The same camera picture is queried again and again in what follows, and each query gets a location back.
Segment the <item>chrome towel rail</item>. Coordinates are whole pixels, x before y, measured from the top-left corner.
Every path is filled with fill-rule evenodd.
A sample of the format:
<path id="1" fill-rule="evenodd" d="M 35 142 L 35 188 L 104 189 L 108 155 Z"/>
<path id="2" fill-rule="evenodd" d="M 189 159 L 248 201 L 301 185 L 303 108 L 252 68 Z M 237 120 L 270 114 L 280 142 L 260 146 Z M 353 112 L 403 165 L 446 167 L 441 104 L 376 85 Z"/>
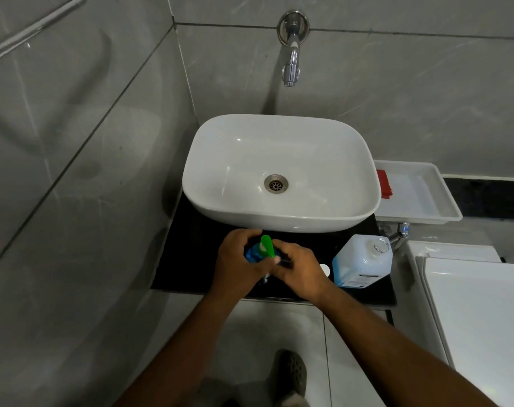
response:
<path id="1" fill-rule="evenodd" d="M 63 20 L 81 8 L 86 2 L 87 0 L 68 0 L 21 30 L 8 34 L 0 40 L 0 59 L 27 43 L 39 33 Z"/>

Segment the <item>chrome wall tap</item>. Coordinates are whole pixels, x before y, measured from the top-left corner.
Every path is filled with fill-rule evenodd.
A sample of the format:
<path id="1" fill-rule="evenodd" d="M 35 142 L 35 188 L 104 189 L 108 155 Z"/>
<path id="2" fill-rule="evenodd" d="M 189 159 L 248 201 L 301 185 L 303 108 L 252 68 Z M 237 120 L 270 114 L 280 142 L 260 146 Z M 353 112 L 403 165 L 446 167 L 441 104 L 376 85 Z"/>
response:
<path id="1" fill-rule="evenodd" d="M 282 68 L 282 82 L 285 87 L 294 87 L 300 77 L 300 46 L 310 33 L 306 14 L 299 10 L 286 12 L 276 26 L 276 33 L 288 50 L 288 58 Z"/>

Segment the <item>blue pump bottle green nozzle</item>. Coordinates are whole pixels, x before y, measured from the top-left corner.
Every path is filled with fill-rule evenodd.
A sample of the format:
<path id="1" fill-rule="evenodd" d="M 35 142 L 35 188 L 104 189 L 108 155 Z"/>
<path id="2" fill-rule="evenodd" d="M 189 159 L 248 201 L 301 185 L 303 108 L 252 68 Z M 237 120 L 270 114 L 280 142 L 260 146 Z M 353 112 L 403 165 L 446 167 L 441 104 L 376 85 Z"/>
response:
<path id="1" fill-rule="evenodd" d="M 264 234 L 250 239 L 244 248 L 244 257 L 249 264 L 263 263 L 277 257 L 271 237 Z"/>

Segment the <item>grey clog shoe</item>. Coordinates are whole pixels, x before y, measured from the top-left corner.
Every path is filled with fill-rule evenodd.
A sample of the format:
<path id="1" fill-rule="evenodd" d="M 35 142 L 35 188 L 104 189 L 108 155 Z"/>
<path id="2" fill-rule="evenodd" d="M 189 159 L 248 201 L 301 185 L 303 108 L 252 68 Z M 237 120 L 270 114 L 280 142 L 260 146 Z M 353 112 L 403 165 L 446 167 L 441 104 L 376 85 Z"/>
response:
<path id="1" fill-rule="evenodd" d="M 274 401 L 279 402 L 288 396 L 305 397 L 307 387 L 307 368 L 296 352 L 281 349 L 276 366 Z"/>

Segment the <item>person's right hand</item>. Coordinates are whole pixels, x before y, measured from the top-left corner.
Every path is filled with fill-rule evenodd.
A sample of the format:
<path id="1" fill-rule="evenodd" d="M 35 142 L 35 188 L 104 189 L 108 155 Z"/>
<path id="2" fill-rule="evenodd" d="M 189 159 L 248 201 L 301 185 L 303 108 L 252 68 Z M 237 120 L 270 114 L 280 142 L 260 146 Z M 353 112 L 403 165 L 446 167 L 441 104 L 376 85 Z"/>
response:
<path id="1" fill-rule="evenodd" d="M 325 276 L 312 250 L 300 246 L 300 275 L 275 276 L 302 299 L 320 307 L 335 285 Z"/>

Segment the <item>metal basin drain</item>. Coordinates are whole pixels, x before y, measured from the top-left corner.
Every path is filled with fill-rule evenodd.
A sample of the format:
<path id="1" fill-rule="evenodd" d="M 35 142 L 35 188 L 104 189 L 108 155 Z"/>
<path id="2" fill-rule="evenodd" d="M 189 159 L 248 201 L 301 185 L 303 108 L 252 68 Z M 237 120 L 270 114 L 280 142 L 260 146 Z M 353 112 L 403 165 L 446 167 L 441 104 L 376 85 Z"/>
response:
<path id="1" fill-rule="evenodd" d="M 265 190 L 273 194 L 281 194 L 287 191 L 289 182 L 286 177 L 282 175 L 269 175 L 263 182 Z"/>

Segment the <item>white ceramic wash basin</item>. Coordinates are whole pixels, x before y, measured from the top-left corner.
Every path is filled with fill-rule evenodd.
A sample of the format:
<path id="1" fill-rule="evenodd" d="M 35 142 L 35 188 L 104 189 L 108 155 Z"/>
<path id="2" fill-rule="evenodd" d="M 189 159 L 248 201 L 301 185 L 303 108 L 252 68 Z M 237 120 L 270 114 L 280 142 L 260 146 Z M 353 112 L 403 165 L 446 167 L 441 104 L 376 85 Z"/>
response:
<path id="1" fill-rule="evenodd" d="M 269 175 L 287 178 L 281 194 Z M 343 231 L 381 203 L 374 160 L 362 135 L 336 120 L 228 114 L 199 127 L 182 179 L 192 205 L 213 220 L 294 233 Z"/>

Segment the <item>white plastic tray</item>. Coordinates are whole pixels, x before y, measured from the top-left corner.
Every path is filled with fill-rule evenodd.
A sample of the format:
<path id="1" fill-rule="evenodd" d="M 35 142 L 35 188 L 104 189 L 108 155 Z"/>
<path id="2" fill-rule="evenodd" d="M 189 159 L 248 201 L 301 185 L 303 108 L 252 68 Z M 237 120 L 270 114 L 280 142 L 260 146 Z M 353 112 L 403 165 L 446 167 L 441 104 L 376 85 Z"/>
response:
<path id="1" fill-rule="evenodd" d="M 386 172 L 392 190 L 375 212 L 376 220 L 443 225 L 463 215 L 442 174 L 431 163 L 374 160 Z"/>

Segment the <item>chrome angle valve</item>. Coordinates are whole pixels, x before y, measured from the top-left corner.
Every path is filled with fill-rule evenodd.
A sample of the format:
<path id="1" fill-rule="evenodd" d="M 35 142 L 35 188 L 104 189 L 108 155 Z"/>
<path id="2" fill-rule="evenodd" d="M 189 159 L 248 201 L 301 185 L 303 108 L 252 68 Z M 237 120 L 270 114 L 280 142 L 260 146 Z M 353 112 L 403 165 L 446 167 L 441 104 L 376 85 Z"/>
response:
<path id="1" fill-rule="evenodd" d="M 397 223 L 395 232 L 392 230 L 390 222 L 378 221 L 377 225 L 380 235 L 389 239 L 393 251 L 397 251 L 409 237 L 410 223 Z"/>

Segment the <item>person's left forearm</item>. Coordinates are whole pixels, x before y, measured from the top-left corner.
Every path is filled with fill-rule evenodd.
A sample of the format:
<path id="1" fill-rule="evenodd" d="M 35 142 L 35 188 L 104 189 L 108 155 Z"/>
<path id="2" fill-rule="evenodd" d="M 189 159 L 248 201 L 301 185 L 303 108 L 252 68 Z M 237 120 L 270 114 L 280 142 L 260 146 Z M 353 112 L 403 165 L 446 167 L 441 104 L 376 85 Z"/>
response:
<path id="1" fill-rule="evenodd" d="M 218 336 L 244 296 L 212 289 L 112 407 L 178 407 L 198 388 Z"/>

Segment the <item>white toilet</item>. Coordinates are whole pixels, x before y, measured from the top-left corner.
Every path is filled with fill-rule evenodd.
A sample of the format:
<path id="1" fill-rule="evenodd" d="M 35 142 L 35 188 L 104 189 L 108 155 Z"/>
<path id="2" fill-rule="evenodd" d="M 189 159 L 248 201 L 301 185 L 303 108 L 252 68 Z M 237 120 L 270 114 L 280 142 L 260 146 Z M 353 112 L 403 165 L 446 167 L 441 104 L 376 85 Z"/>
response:
<path id="1" fill-rule="evenodd" d="M 409 241 L 409 293 L 430 351 L 485 385 L 514 382 L 514 264 L 491 246 Z"/>

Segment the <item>red sponge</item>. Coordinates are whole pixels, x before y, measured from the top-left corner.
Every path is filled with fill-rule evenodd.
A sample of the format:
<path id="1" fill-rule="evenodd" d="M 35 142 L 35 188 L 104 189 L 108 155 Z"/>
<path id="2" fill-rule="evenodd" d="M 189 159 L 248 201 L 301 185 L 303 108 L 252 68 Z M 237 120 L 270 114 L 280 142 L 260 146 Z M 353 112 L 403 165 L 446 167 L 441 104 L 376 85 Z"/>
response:
<path id="1" fill-rule="evenodd" d="M 387 172 L 382 169 L 377 169 L 376 172 L 381 188 L 381 198 L 388 200 L 392 197 L 393 191 L 389 183 Z"/>

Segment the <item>clear refill bottle blue liquid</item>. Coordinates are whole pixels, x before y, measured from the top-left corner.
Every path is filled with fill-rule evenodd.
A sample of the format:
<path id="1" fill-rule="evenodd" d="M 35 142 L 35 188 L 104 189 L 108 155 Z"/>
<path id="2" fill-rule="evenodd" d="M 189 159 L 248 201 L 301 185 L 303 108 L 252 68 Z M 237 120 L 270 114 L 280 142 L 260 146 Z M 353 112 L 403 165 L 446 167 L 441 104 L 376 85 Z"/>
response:
<path id="1" fill-rule="evenodd" d="M 332 260 L 335 285 L 363 289 L 388 276 L 393 251 L 387 237 L 355 234 Z"/>

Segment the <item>person's right forearm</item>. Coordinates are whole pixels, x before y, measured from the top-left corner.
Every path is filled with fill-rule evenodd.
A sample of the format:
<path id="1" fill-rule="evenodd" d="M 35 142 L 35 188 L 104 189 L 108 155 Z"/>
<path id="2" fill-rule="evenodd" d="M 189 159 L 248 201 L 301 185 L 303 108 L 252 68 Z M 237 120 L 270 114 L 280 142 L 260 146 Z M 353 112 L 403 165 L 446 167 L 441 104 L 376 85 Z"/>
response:
<path id="1" fill-rule="evenodd" d="M 387 407 L 498 407 L 334 284 L 326 284 L 309 301 L 336 328 Z"/>

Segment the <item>person's left hand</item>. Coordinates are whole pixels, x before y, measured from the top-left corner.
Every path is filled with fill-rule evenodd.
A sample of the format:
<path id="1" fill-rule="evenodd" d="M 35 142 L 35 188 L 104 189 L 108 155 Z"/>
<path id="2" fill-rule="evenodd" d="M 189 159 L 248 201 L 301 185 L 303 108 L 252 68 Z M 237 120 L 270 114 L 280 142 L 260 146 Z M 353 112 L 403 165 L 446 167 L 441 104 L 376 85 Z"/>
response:
<path id="1" fill-rule="evenodd" d="M 237 303 L 244 298 L 256 283 L 267 273 L 274 260 L 249 264 L 243 251 L 233 249 L 233 231 L 221 243 L 218 249 L 210 295 L 226 302 Z"/>

